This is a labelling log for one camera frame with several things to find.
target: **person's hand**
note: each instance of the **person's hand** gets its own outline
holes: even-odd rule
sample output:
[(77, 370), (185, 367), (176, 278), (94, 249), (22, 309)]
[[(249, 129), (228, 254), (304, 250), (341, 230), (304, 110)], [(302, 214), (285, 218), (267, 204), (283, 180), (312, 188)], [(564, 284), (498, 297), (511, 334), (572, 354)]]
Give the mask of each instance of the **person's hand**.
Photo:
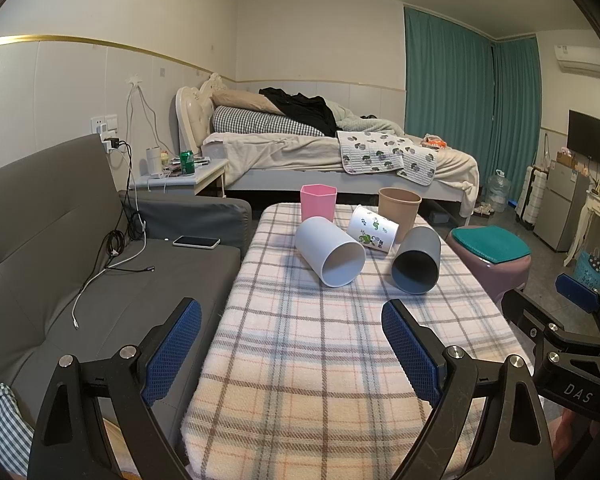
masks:
[(570, 447), (571, 442), (573, 441), (573, 429), (571, 428), (571, 424), (576, 418), (576, 412), (572, 412), (564, 408), (562, 412), (562, 417), (560, 421), (560, 425), (555, 432), (555, 439), (553, 440), (552, 449), (553, 449), (553, 460), (557, 461), (564, 453), (566, 453)]

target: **teal cushion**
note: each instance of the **teal cushion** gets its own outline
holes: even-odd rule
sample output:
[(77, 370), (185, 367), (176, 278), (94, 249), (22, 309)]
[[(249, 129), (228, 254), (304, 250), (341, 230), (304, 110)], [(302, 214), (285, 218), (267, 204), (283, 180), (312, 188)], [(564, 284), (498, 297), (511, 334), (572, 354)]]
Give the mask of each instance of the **teal cushion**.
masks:
[(464, 248), (492, 264), (510, 262), (531, 254), (528, 245), (502, 227), (489, 225), (454, 229), (451, 234)]

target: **blue basket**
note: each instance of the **blue basket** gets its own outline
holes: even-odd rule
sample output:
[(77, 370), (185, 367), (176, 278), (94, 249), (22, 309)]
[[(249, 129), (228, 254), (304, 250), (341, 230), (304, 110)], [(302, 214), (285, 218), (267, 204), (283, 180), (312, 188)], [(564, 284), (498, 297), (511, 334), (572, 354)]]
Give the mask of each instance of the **blue basket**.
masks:
[(600, 290), (600, 272), (591, 267), (591, 264), (588, 262), (589, 257), (590, 254), (585, 250), (580, 252), (576, 270), (573, 272), (573, 279), (591, 290)]

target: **teal curtain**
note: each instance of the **teal curtain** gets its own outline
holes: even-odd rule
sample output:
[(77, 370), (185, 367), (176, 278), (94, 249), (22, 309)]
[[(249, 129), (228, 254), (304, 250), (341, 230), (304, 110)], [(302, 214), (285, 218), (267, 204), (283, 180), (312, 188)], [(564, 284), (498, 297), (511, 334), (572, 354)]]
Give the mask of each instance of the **teal curtain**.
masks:
[(405, 131), (434, 134), (470, 153), (486, 184), (496, 170), (517, 200), (540, 134), (542, 81), (537, 40), (492, 43), (467, 28), (405, 9)]
[(537, 40), (495, 43), (493, 66), (496, 98), (484, 175), (504, 171), (511, 181), (509, 198), (517, 200), (540, 135), (542, 77)]
[(491, 43), (467, 28), (425, 12), (405, 9), (407, 113), (405, 131), (433, 134), (478, 161), (488, 157), (484, 139), (493, 122)]

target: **blue mesh pad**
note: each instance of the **blue mesh pad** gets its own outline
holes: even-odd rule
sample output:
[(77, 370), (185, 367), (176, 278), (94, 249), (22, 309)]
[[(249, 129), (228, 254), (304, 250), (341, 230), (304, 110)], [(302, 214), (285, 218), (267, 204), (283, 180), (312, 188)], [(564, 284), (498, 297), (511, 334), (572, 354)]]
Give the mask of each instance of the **blue mesh pad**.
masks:
[(560, 274), (557, 277), (555, 280), (555, 289), (562, 296), (589, 314), (597, 312), (600, 307), (597, 294), (566, 274)]
[(492, 264), (511, 262), (531, 254), (529, 246), (522, 240), (496, 225), (456, 228), (451, 235), (465, 249)]
[(152, 406), (156, 400), (162, 399), (169, 392), (197, 333), (200, 332), (201, 324), (202, 310), (200, 304), (193, 300), (164, 338), (162, 345), (146, 367), (142, 399), (147, 406)]
[(435, 364), (422, 348), (395, 307), (386, 303), (382, 309), (382, 330), (395, 357), (402, 365), (418, 399), (427, 400), (435, 408), (442, 396)]

